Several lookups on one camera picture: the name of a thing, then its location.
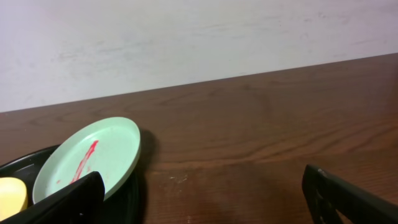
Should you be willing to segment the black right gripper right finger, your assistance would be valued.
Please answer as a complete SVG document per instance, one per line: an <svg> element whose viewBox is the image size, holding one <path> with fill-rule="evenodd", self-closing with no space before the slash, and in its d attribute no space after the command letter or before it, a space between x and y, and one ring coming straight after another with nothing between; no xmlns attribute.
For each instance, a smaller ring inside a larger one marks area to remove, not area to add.
<svg viewBox="0 0 398 224"><path fill-rule="evenodd" d="M325 170L306 165L302 191L315 224L341 223L343 214L352 223L397 224L397 206Z"/></svg>

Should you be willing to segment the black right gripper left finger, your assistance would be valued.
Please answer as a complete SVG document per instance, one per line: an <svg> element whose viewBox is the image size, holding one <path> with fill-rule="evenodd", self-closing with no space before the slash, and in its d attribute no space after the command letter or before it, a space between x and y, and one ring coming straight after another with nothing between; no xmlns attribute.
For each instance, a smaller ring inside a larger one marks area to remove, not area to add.
<svg viewBox="0 0 398 224"><path fill-rule="evenodd" d="M103 201L102 177L99 172L91 172L2 223L98 223Z"/></svg>

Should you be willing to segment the mint green plate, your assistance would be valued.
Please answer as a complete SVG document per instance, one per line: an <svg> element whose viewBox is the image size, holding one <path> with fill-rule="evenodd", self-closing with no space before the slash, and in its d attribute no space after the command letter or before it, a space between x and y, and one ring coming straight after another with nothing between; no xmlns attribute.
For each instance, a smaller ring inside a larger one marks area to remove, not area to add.
<svg viewBox="0 0 398 224"><path fill-rule="evenodd" d="M64 141L40 169L32 190L38 203L60 189L97 171L110 198L132 174L141 152L137 124L123 117L94 122Z"/></svg>

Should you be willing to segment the yellow plate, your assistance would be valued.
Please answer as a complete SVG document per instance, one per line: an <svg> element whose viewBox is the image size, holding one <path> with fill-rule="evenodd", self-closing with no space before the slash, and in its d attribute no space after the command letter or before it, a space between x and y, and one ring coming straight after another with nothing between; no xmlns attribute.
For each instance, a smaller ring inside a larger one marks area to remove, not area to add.
<svg viewBox="0 0 398 224"><path fill-rule="evenodd" d="M25 210L27 205L25 183L15 177L1 177L1 221Z"/></svg>

